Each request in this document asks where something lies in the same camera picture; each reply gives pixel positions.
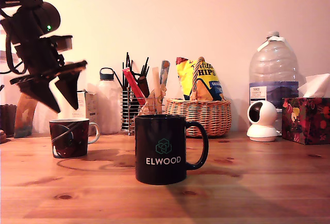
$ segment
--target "bottle label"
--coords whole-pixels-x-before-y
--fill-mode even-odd
[[[297,81],[265,81],[250,83],[250,105],[259,100],[271,102],[277,109],[282,109],[282,98],[299,96]]]

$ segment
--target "wood grain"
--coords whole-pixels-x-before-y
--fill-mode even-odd
[[[134,136],[101,136],[78,159],[53,158],[49,137],[0,149],[1,223],[330,223],[330,145],[230,133],[168,186],[135,179]],[[189,162],[201,151],[187,140]]]

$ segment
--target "white security camera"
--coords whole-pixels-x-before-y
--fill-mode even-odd
[[[247,136],[253,141],[274,141],[277,137],[273,126],[276,116],[276,108],[269,101],[259,100],[251,104],[247,110],[247,117],[252,125],[247,130]]]

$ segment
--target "black cable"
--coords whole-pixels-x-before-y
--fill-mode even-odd
[[[13,59],[12,59],[12,55],[11,55],[11,42],[10,42],[9,33],[6,36],[6,58],[7,58],[8,67],[12,72],[14,72],[15,74],[18,74],[18,75],[23,75],[26,72],[26,70],[27,70],[26,64],[24,64],[24,69],[22,72],[19,72],[14,67],[14,63],[13,63]]]
[[[17,68],[18,66],[20,66],[23,63],[23,61],[21,61],[18,65],[16,65],[14,68]],[[11,70],[6,71],[6,72],[0,72],[0,75],[4,75],[4,74],[9,74],[11,72]]]

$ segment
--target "chips bag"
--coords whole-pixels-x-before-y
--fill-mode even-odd
[[[185,100],[190,100],[192,78],[197,60],[176,58],[176,70],[183,89]],[[197,100],[225,100],[217,74],[211,64],[205,61],[200,65],[196,82]]]

